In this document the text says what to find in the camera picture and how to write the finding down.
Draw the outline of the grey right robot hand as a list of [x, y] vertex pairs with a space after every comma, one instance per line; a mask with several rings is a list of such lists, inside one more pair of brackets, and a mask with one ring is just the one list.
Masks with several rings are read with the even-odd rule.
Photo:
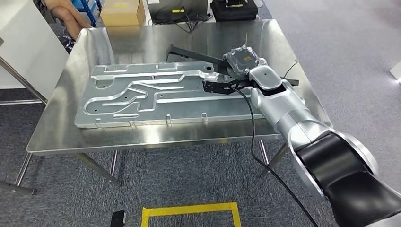
[[228, 70], [231, 77], [235, 79], [244, 79], [249, 71], [257, 66], [268, 65], [264, 58], [260, 58], [250, 46], [242, 45], [231, 49], [231, 51], [223, 55], [229, 66]]

